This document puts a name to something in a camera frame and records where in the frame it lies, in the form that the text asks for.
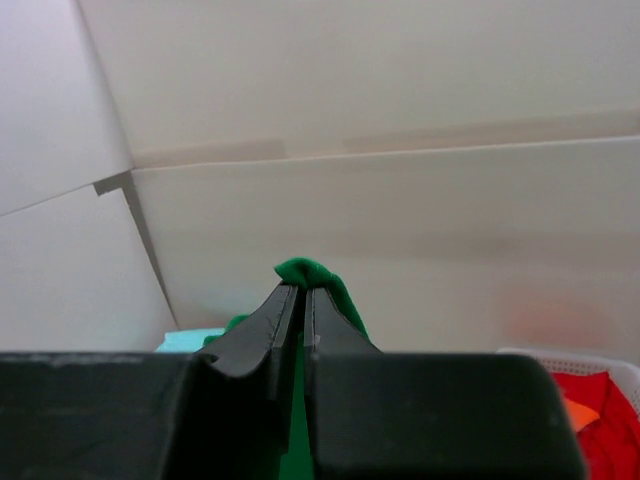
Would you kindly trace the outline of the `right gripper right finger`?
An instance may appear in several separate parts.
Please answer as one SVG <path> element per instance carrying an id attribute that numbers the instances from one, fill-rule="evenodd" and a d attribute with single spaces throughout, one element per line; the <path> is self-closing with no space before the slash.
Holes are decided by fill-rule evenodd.
<path id="1" fill-rule="evenodd" d="M 531 357 L 379 350 L 317 355 L 314 367 L 319 479 L 587 475 L 558 389 Z"/>

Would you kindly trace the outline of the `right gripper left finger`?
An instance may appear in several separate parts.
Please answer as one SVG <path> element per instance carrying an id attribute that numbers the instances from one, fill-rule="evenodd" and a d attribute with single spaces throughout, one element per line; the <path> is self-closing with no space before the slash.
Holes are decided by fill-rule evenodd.
<path id="1" fill-rule="evenodd" d="M 5 479 L 275 479 L 287 451 L 300 292 L 194 353 L 1 357 Z"/>

